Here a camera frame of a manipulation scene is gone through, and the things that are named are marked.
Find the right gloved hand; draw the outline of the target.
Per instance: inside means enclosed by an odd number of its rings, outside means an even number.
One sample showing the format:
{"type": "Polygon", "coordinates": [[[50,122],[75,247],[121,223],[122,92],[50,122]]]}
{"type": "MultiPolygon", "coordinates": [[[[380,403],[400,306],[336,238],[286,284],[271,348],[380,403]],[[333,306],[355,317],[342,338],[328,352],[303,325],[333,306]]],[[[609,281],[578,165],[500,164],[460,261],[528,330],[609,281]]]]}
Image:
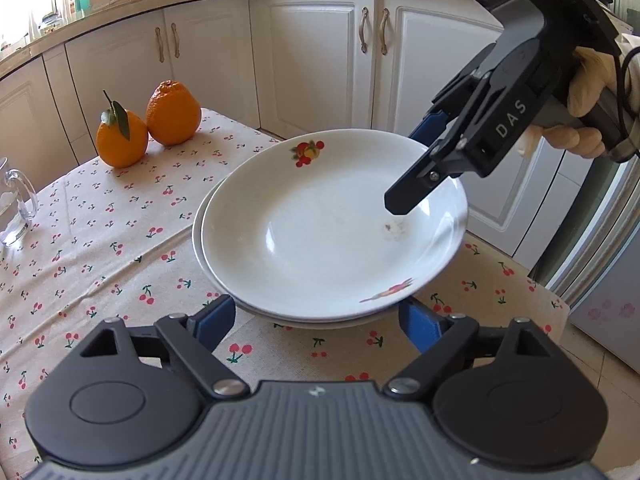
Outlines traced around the right gloved hand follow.
{"type": "MultiPolygon", "coordinates": [[[[567,97],[567,110],[570,116],[585,116],[597,104],[604,89],[617,93],[617,76],[612,55],[597,52],[591,48],[577,47],[574,57],[579,68],[570,82],[567,97]]],[[[625,72],[624,91],[630,107],[628,114],[634,118],[633,132],[639,131],[639,55],[636,54],[625,72]]],[[[541,138],[558,150],[565,150],[585,159],[594,159],[605,152],[602,133],[597,128],[574,128],[569,125],[557,125],[544,128],[530,125],[515,148],[521,157],[529,158],[536,151],[541,138]]]]}

